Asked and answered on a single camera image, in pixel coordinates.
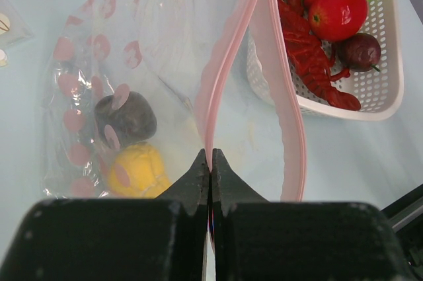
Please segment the yellow pear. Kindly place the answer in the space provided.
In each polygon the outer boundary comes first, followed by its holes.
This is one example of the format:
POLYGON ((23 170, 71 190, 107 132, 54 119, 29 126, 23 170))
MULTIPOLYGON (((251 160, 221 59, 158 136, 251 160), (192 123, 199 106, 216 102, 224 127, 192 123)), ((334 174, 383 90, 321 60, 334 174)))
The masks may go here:
POLYGON ((161 154, 148 143, 130 145, 119 152, 107 183, 114 194, 128 198, 156 198, 171 185, 161 154))

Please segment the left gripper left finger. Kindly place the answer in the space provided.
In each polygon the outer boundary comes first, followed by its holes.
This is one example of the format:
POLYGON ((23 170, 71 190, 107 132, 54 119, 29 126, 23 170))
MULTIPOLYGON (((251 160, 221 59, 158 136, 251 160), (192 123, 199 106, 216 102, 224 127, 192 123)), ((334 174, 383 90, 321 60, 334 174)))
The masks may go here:
POLYGON ((154 199, 35 204, 1 264, 2 280, 204 280, 209 169, 200 151, 154 199))

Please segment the dark mangosteen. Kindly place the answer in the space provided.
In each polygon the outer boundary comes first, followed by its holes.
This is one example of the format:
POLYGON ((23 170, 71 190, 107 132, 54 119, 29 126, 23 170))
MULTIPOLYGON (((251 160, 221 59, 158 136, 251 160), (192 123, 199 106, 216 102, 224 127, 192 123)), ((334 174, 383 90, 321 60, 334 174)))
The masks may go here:
POLYGON ((127 147, 153 137, 157 131, 157 119, 150 104, 139 93, 130 91, 127 101, 112 109, 113 96, 100 99, 95 106, 95 120, 99 138, 110 148, 105 127, 110 125, 116 132, 120 147, 127 147))

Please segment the pink dotted zip bag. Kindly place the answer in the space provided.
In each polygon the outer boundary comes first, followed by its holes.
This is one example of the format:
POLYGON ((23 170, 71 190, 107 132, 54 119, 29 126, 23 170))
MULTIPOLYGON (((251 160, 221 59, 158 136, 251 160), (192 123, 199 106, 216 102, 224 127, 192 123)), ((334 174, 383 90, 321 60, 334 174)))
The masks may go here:
POLYGON ((157 119, 146 141, 176 182, 204 151, 222 150, 230 167, 269 200, 298 201, 306 175, 305 134, 288 78, 265 69, 273 103, 247 78, 250 22, 258 0, 87 0, 67 19, 48 64, 43 102, 41 189, 56 198, 123 197, 107 176, 120 147, 95 106, 130 91, 157 119))

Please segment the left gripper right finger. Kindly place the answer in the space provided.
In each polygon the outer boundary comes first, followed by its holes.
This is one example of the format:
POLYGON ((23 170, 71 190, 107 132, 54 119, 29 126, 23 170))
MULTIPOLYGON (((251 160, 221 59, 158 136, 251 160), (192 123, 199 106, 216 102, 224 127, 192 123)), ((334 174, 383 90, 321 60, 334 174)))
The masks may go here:
POLYGON ((269 202, 212 153, 218 280, 420 280, 386 215, 363 202, 269 202))

